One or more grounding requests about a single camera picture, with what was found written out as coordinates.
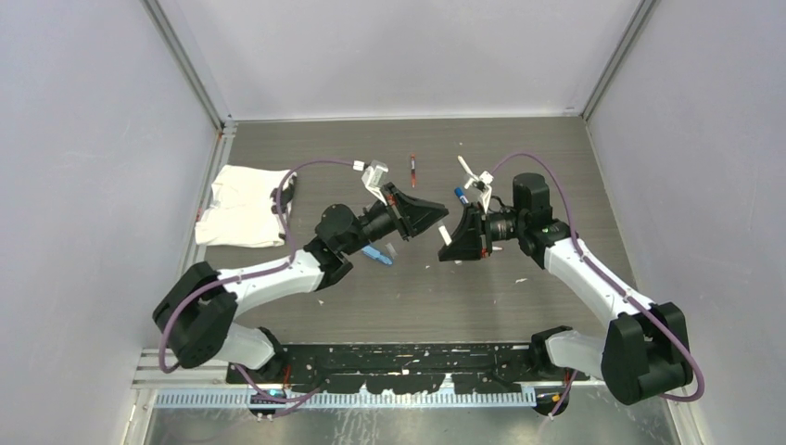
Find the white marker with blue cap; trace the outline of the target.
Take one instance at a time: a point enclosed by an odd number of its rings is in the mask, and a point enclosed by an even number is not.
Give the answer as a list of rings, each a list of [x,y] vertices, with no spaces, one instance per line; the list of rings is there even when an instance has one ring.
[[[454,189],[454,194],[464,206],[467,206],[469,204],[468,198],[466,197],[466,195],[464,194],[464,192],[460,187],[456,187]]]

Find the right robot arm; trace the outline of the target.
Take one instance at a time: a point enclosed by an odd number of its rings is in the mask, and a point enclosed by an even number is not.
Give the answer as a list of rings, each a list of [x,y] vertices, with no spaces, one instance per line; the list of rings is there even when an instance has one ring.
[[[605,383],[621,403],[671,398],[690,384],[702,396],[704,380],[690,355],[682,310],[658,304],[619,279],[591,253],[570,223],[554,217],[551,190],[538,173],[513,178],[513,204],[490,208],[488,172],[467,173],[455,191],[463,216],[440,249],[440,261],[480,261],[498,242],[514,241],[538,267],[562,281],[605,328],[589,337],[569,326],[532,336],[529,366],[539,378],[578,371]]]

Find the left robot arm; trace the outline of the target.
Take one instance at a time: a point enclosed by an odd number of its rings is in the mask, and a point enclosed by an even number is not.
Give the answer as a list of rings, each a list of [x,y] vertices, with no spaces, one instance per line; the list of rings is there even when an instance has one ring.
[[[448,214],[445,205],[388,183],[361,214],[344,204],[327,207],[314,238],[288,257],[235,270],[216,270],[206,261],[189,266],[152,313],[161,332],[159,368],[171,373],[218,360],[245,367],[263,383],[278,380],[285,359],[273,335],[238,324],[240,315],[333,286],[352,270],[350,255],[391,234],[421,235]]]

